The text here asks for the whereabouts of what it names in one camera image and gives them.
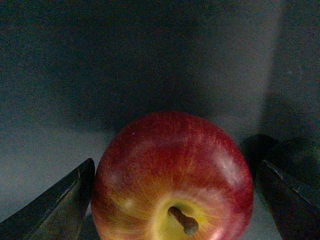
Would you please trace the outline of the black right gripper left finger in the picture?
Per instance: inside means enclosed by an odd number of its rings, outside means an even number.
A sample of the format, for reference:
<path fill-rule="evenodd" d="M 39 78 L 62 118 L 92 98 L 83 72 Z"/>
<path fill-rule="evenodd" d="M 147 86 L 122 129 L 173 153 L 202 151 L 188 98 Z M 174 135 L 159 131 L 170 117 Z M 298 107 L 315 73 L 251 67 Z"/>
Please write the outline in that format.
<path fill-rule="evenodd" d="M 76 240 L 92 196 L 89 158 L 0 224 L 2 240 Z"/>

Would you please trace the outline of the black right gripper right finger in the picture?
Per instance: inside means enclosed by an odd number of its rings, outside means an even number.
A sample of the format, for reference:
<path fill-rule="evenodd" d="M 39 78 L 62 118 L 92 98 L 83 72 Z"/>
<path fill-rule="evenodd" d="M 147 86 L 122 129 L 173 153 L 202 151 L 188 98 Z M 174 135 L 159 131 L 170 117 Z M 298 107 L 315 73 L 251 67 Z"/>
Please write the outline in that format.
<path fill-rule="evenodd" d="M 283 240 L 320 238 L 320 192 L 263 160 L 258 185 Z"/>

